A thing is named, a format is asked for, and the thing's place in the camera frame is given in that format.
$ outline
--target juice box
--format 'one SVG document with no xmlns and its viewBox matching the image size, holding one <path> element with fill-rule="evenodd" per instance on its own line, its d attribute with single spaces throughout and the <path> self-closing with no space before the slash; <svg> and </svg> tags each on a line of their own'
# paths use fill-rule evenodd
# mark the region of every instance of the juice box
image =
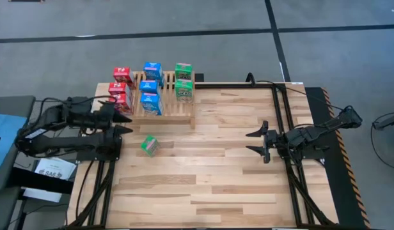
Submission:
<svg viewBox="0 0 394 230">
<path fill-rule="evenodd" d="M 116 104 L 114 105 L 114 108 L 117 111 L 126 116 L 133 115 L 133 104 L 129 95 L 120 93 L 112 96 L 117 99 Z"/>
<path fill-rule="evenodd" d="M 139 89 L 142 93 L 156 93 L 161 96 L 161 87 L 156 80 L 142 80 Z"/>
<path fill-rule="evenodd" d="M 113 77 L 116 82 L 126 82 L 131 89 L 136 88 L 136 80 L 133 71 L 129 67 L 115 67 Z"/>
<path fill-rule="evenodd" d="M 157 142 L 157 139 L 151 135 L 148 135 L 143 141 L 143 143 L 140 144 L 140 148 L 147 153 L 149 157 L 152 157 L 155 155 L 155 152 L 160 148 L 159 142 Z"/>
<path fill-rule="evenodd" d="M 176 80 L 191 80 L 191 71 L 193 70 L 190 64 L 177 63 L 175 68 Z"/>
<path fill-rule="evenodd" d="M 163 104 L 160 96 L 156 93 L 141 93 L 140 103 L 146 113 L 154 115 L 163 114 Z"/>
<path fill-rule="evenodd" d="M 191 80 L 176 80 L 176 98 L 179 102 L 193 101 L 193 82 Z"/>
<path fill-rule="evenodd" d="M 110 95 L 125 93 L 130 96 L 132 94 L 126 82 L 110 82 L 108 91 Z"/>
<path fill-rule="evenodd" d="M 156 80 L 160 86 L 164 85 L 164 74 L 160 63 L 146 62 L 143 71 L 147 80 Z"/>
</svg>

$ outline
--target blue box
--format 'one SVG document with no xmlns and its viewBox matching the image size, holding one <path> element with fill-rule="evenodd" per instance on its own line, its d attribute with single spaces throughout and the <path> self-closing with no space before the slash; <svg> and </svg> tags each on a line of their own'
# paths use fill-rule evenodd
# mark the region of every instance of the blue box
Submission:
<svg viewBox="0 0 394 230">
<path fill-rule="evenodd" d="M 146 62 L 143 71 L 147 80 L 156 80 L 160 86 L 164 86 L 164 74 L 160 63 Z"/>
<path fill-rule="evenodd" d="M 142 93 L 156 93 L 161 96 L 161 87 L 156 80 L 142 80 L 139 88 Z"/>
<path fill-rule="evenodd" d="M 143 106 L 145 112 L 148 114 L 163 114 L 163 104 L 158 94 L 142 93 L 140 97 L 140 103 Z"/>
</svg>

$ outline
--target wooden rack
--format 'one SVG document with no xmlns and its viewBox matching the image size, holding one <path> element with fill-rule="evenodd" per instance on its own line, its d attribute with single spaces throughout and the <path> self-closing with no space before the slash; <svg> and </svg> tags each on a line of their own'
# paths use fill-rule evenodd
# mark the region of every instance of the wooden rack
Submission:
<svg viewBox="0 0 394 230">
<path fill-rule="evenodd" d="M 164 71 L 164 87 L 162 89 L 162 116 L 156 116 L 145 113 L 143 106 L 140 104 L 140 81 L 146 80 L 143 71 L 133 72 L 137 86 L 133 95 L 134 114 L 131 116 L 133 123 L 139 125 L 185 125 L 190 124 L 191 128 L 195 128 L 195 108 L 194 101 L 192 103 L 178 102 L 175 94 L 175 73 L 174 71 Z M 194 72 L 192 73 L 193 96 L 195 95 Z"/>
</svg>

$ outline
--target gray carpet floor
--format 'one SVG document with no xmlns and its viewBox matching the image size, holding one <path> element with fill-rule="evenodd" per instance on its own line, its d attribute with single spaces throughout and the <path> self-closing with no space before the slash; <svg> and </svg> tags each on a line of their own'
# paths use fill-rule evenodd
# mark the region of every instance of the gray carpet floor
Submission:
<svg viewBox="0 0 394 230">
<path fill-rule="evenodd" d="M 394 24 L 394 0 L 271 3 L 278 28 Z M 0 38 L 269 28 L 261 0 L 0 0 Z M 361 128 L 342 131 L 345 146 L 372 227 L 394 229 L 394 169 L 378 160 L 369 138 L 374 118 L 394 111 L 394 29 L 280 38 L 291 81 L 325 87 L 333 104 L 353 105 L 364 119 Z M 145 61 L 159 61 L 165 70 L 192 63 L 206 81 L 243 81 L 248 72 L 283 80 L 271 33 L 0 43 L 0 96 L 92 96 L 98 82 L 111 81 L 114 66 L 140 70 Z M 375 140 L 394 165 L 394 128 L 376 132 Z M 65 209 L 46 209 L 30 214 L 24 229 L 59 227 L 64 219 Z"/>
</svg>

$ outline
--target white paper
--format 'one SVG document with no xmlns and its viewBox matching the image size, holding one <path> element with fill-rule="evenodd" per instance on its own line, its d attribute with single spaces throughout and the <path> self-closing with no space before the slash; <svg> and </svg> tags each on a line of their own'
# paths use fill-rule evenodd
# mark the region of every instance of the white paper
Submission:
<svg viewBox="0 0 394 230">
<path fill-rule="evenodd" d="M 70 175 L 72 175 L 75 168 L 75 164 L 67 162 L 66 160 L 55 157 L 45 158 L 39 161 L 39 164 L 35 169 L 35 173 L 67 180 L 70 178 Z M 24 196 L 58 203 L 62 194 L 35 188 L 27 188 L 25 189 Z"/>
</svg>

